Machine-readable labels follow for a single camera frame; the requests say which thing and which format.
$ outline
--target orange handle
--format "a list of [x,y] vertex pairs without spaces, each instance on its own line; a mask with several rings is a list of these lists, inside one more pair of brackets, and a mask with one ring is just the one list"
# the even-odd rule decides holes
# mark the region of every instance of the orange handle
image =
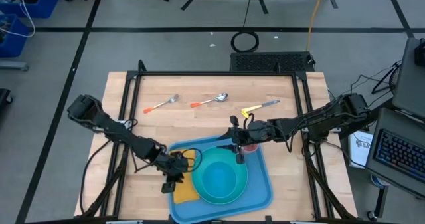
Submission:
[[153,108],[146,108],[146,109],[143,111],[143,113],[147,114],[148,112],[150,112],[150,111],[152,111],[152,110],[153,110]]
[[202,104],[202,102],[191,103],[191,107],[194,108],[194,107],[199,106],[201,104]]

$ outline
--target floor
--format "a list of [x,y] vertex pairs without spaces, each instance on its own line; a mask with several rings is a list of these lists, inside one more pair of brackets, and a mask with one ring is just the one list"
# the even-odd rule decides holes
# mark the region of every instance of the floor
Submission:
[[[109,72],[135,70],[139,59],[148,70],[228,70],[230,39],[244,23],[248,0],[194,0],[181,11],[185,1],[60,0],[51,18],[35,19],[38,32],[12,59],[28,62],[30,70],[0,71],[0,87],[14,96],[0,121],[0,223],[17,219],[41,150],[50,144],[26,222],[72,217],[92,134],[72,123],[64,107],[79,94],[101,99]],[[261,31],[258,51],[303,51],[316,0],[265,2],[270,14],[251,0],[245,24]],[[425,37],[421,0],[336,2],[338,9],[322,1],[311,42],[317,71],[336,96],[360,74],[372,76],[400,60],[408,36]],[[236,46],[253,42],[241,36]],[[355,92],[370,103],[381,95],[370,94],[374,85]],[[358,216],[365,218],[378,189],[364,171],[347,170]],[[425,201],[394,187],[382,221],[419,223],[424,209]]]

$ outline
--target wooden tabletop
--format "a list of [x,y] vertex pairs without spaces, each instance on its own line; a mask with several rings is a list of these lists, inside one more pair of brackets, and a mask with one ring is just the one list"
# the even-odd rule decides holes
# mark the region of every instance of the wooden tabletop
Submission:
[[[103,109],[112,118],[118,117],[122,92],[125,84],[125,72],[109,73],[104,97]],[[308,73],[308,84],[313,108],[319,108],[329,102],[327,86],[323,73]],[[134,82],[130,87],[126,110],[128,118]],[[299,83],[304,112],[305,98]],[[191,102],[214,98],[227,92],[226,102],[210,102],[191,108]],[[166,104],[148,114],[143,109],[155,106],[179,94],[176,103]],[[258,105],[266,101],[280,100],[280,103],[255,110],[256,120],[297,116],[292,80],[286,76],[143,76],[137,101],[135,118],[139,124],[133,132],[139,136],[150,137],[162,144],[171,145],[178,141],[203,138],[223,134],[231,126],[229,117],[237,115],[240,122],[242,108]],[[104,142],[105,137],[95,134],[90,155]],[[340,145],[337,134],[330,134],[329,141]],[[262,210],[253,211],[226,220],[261,221],[265,215],[271,215],[274,221],[313,220],[313,206],[307,179],[305,160],[301,154],[301,136],[294,137],[294,148],[288,153],[284,143],[268,142],[262,144],[264,159],[272,182],[273,202]],[[357,215],[353,194],[341,150],[322,145],[323,159],[329,187],[338,200],[353,215]],[[93,160],[86,175],[84,206],[95,200],[105,185],[106,173],[112,145],[104,148]],[[138,166],[144,163],[137,161]],[[165,181],[161,172],[155,168],[144,169],[134,174],[132,159],[128,159],[127,174],[122,195],[120,219],[168,219],[168,196],[161,193]],[[323,193],[317,185],[321,214],[326,216]],[[109,214],[115,198],[111,193]],[[77,205],[76,215],[80,214]]]

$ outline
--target teal bowl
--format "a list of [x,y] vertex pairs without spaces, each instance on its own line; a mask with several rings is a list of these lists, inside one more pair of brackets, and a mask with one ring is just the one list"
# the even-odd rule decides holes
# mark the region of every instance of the teal bowl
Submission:
[[236,155],[226,149],[209,148],[197,157],[192,182],[199,196],[205,201],[224,205],[238,199],[248,182],[246,164],[237,164]]

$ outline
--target black metal rail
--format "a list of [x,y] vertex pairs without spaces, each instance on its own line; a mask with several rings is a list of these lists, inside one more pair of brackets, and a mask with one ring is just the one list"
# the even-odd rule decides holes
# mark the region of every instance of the black metal rail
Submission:
[[[294,86],[294,94],[295,94],[295,101],[297,104],[298,116],[301,116],[303,115],[303,107],[301,105],[301,97],[299,95],[299,87],[298,87],[298,81],[297,81],[296,75],[292,76],[292,85]],[[303,142],[303,147],[307,145],[306,144],[307,141],[304,138],[302,138],[302,142]],[[305,149],[305,156],[310,157],[310,155],[311,155],[310,149],[308,148]],[[314,177],[309,172],[307,173],[308,173],[308,182],[309,182],[310,192],[311,192],[311,202],[313,203],[314,217],[321,217],[320,203],[319,203],[319,197],[317,195],[316,183],[314,181]]]
[[[303,87],[304,87],[305,103],[307,104],[307,111],[311,112],[311,111],[313,111],[313,104],[311,103],[311,96],[310,96],[310,90],[309,90],[309,87],[308,87],[307,76],[305,76],[305,79],[302,79],[302,82],[303,82]],[[315,148],[315,152],[316,152],[316,158],[317,158],[316,160],[317,160],[317,166],[318,166],[318,169],[319,169],[319,172],[320,172],[320,176],[325,181],[325,183],[327,185],[325,162],[323,161],[323,155],[321,153],[320,145],[316,145],[316,146],[314,146],[314,148]],[[327,217],[334,218],[335,216],[333,214],[332,203],[326,195],[324,195],[324,198],[325,198]]]
[[[127,106],[127,100],[128,100],[128,93],[130,90],[130,82],[131,82],[131,78],[129,78],[127,75],[126,83],[124,84],[124,91],[122,93],[120,113],[118,114],[118,120],[123,120],[124,115],[126,114],[126,106]],[[106,183],[111,181],[112,175],[114,174],[119,145],[120,144],[114,142],[114,145],[112,147],[111,159],[110,159],[109,168],[108,168],[108,175],[106,176]],[[108,203],[109,203],[109,194],[107,194],[105,201],[102,203],[102,206],[100,207],[100,214],[99,214],[100,217],[103,217],[106,215]]]
[[[129,118],[132,119],[135,116],[135,109],[136,109],[136,104],[137,104],[137,99],[138,99],[138,94],[139,94],[139,87],[140,87],[140,82],[141,82],[142,76],[289,76],[289,77],[291,77],[292,84],[294,86],[294,95],[295,95],[295,99],[296,99],[297,114],[298,115],[303,114],[302,105],[301,105],[301,98],[300,98],[299,88],[298,88],[298,83],[297,83],[297,76],[295,75],[294,72],[276,73],[276,72],[191,72],[191,71],[188,71],[188,72],[165,71],[165,72],[163,72],[163,71],[146,71],[143,63],[139,64],[139,70],[141,70],[141,71],[139,71],[139,72],[128,71],[127,72],[127,79],[126,79],[126,84],[125,84],[124,93],[123,93],[123,99],[125,98],[126,101],[124,102],[122,100],[122,106],[121,106],[121,108],[123,108],[124,111],[122,111],[122,113],[121,113],[121,109],[120,109],[120,115],[122,114],[122,118],[124,118],[126,102],[127,102],[127,99],[128,99],[129,86],[130,86],[130,82],[133,80],[132,77],[135,77],[136,84],[135,84],[135,87],[134,87],[133,100],[131,102],[131,110],[130,110]],[[307,99],[310,100],[310,104],[311,104],[311,99],[309,97],[309,93],[308,93],[308,95],[306,95],[306,100]],[[129,150],[127,148],[124,148],[123,157],[127,157],[128,152],[129,152]],[[109,173],[109,171],[111,171],[112,173],[114,172],[115,164],[113,164],[113,162],[114,162],[114,160],[116,160],[117,154],[118,154],[118,147],[117,147],[117,151],[116,152],[113,151],[112,154],[111,154],[110,168],[112,168],[112,169],[109,169],[108,173]],[[115,198],[115,203],[114,203],[114,210],[113,210],[113,214],[112,214],[114,216],[118,216],[119,212],[120,212],[120,203],[121,203],[121,198],[122,198],[122,191],[123,191],[123,188],[124,188],[125,174],[126,173],[124,172],[123,176],[121,176],[121,178],[118,181],[117,190],[116,190],[116,198]],[[311,174],[309,174],[308,176],[309,176],[309,186],[310,186],[310,192],[311,192],[311,199],[312,199],[312,203],[313,203],[314,216],[315,217],[321,217],[319,198],[317,196],[317,188],[316,188],[316,185],[315,185],[315,182],[314,182],[314,178]],[[105,200],[104,206],[102,206],[103,212],[101,213],[103,215],[105,215],[106,212],[107,212],[107,208],[108,208],[107,204],[108,204],[108,202],[107,202],[107,200]]]

